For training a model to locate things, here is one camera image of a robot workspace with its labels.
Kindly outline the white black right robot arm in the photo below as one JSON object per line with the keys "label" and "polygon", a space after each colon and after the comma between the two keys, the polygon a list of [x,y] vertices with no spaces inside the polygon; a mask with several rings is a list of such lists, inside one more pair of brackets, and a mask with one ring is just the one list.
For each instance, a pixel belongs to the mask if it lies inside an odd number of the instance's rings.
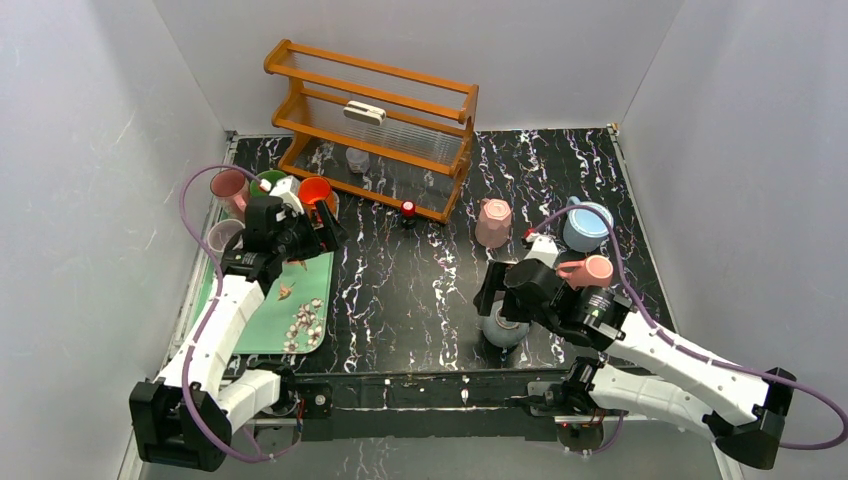
{"label": "white black right robot arm", "polygon": [[724,369],[710,352],[649,326],[627,298],[599,286],[573,288],[539,259],[490,263],[473,304],[479,315],[539,324],[575,346],[649,372],[634,375],[579,357],[561,384],[528,388],[522,402],[529,408],[644,415],[706,437],[741,464],[773,468],[793,396],[789,372],[773,368],[764,380]]}

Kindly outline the green mug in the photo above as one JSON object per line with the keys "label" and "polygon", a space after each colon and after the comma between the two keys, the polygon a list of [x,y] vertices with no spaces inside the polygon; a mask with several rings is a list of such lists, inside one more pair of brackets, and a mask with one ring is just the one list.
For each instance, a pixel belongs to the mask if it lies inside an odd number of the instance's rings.
{"label": "green mug", "polygon": [[267,196],[275,188],[277,182],[285,177],[286,174],[280,170],[266,170],[258,173],[256,179],[250,182],[250,196]]}

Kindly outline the mauve mug white logo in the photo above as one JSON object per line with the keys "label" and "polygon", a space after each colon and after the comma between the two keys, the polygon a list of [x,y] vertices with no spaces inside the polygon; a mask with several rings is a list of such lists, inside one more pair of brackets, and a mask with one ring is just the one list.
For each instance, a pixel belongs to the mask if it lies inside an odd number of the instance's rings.
{"label": "mauve mug white logo", "polygon": [[205,240],[210,250],[217,258],[220,258],[226,245],[242,230],[244,223],[235,218],[218,221],[206,234]]}

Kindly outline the pink ghost pattern mug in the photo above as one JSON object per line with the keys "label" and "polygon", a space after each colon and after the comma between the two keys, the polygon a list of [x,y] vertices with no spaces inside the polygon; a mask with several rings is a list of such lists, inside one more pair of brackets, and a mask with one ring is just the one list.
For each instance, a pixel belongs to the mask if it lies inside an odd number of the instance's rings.
{"label": "pink ghost pattern mug", "polygon": [[210,191],[229,217],[244,220],[250,198],[245,174],[238,170],[221,170],[210,181]]}

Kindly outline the orange mug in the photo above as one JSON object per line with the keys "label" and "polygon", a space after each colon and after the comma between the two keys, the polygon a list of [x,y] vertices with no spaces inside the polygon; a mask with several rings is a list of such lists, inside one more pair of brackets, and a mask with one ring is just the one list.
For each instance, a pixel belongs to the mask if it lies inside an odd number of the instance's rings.
{"label": "orange mug", "polygon": [[338,195],[329,181],[321,176],[304,178],[300,183],[298,199],[313,223],[321,223],[315,207],[318,201],[324,201],[333,215],[338,212]]}

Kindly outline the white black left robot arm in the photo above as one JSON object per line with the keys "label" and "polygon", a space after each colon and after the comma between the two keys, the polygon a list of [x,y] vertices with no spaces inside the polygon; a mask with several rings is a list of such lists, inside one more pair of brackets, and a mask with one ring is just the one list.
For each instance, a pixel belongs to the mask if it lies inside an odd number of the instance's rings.
{"label": "white black left robot arm", "polygon": [[129,396],[135,443],[147,463],[217,470],[227,457],[245,463],[271,460],[232,446],[234,434],[268,407],[302,406],[293,374],[263,364],[228,386],[221,381],[253,314],[274,292],[283,267],[335,252],[347,239],[327,200],[297,211],[276,196],[248,201],[245,226],[221,255],[213,255],[215,291],[178,348],[152,380]]}

